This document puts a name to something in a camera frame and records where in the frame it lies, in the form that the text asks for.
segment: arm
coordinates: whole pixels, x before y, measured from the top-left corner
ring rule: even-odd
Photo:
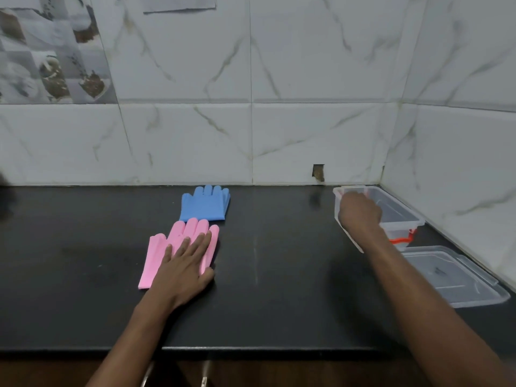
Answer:
[[[365,195],[343,195],[339,220],[371,262],[409,349],[432,384],[513,385],[498,356],[390,243],[380,218],[381,209]]]
[[[211,268],[199,276],[199,264],[211,238],[210,231],[200,234],[191,245],[186,238],[174,258],[172,247],[167,247],[151,288],[87,387],[140,385],[170,313],[194,298],[214,277]]]

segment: plastic container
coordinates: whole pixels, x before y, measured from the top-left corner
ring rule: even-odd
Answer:
[[[342,195],[349,191],[364,193],[382,209],[380,226],[385,230],[390,242],[398,250],[404,250],[412,241],[417,227],[425,225],[425,219],[421,215],[376,186],[342,186],[333,189],[335,194],[335,220],[337,220],[339,225]],[[353,241],[355,246],[363,252],[348,232],[346,230],[344,232]]]
[[[402,254],[453,308],[488,306],[510,298],[497,279],[447,247],[409,247]]]

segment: brown floor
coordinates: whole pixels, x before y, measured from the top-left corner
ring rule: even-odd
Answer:
[[[80,387],[87,383],[99,364],[100,360],[1,360],[0,385]],[[177,366],[156,364],[146,387],[201,385],[202,362],[181,361]],[[210,385],[214,387],[429,386],[417,365],[410,360],[389,362],[214,361],[210,364],[208,373]]]

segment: glove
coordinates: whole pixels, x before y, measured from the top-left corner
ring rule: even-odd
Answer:
[[[205,234],[208,229],[210,229],[212,232],[212,240],[199,265],[199,275],[202,275],[206,268],[212,263],[219,236],[219,227],[212,225],[209,228],[209,225],[207,220],[199,221],[196,218],[192,218],[186,224],[183,221],[177,221],[173,225],[168,238],[165,238],[164,234],[151,236],[149,239],[149,247],[147,248],[144,271],[141,275],[138,289],[148,289],[151,287],[152,281],[161,266],[164,251],[168,245],[172,245],[172,255],[174,255],[185,237],[190,237],[191,242],[193,242],[200,233]]]
[[[179,220],[188,221],[192,217],[198,220],[224,220],[230,198],[229,190],[222,189],[220,186],[196,187],[193,195],[183,194]]]

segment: black countertop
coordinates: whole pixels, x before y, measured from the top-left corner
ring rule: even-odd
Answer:
[[[106,351],[143,295],[149,237],[193,187],[17,187],[0,209],[0,352]],[[366,259],[333,218],[331,187],[230,187],[215,283],[178,311],[163,348],[181,358],[404,353]],[[458,251],[428,225],[413,246]],[[516,357],[516,297],[457,312]]]

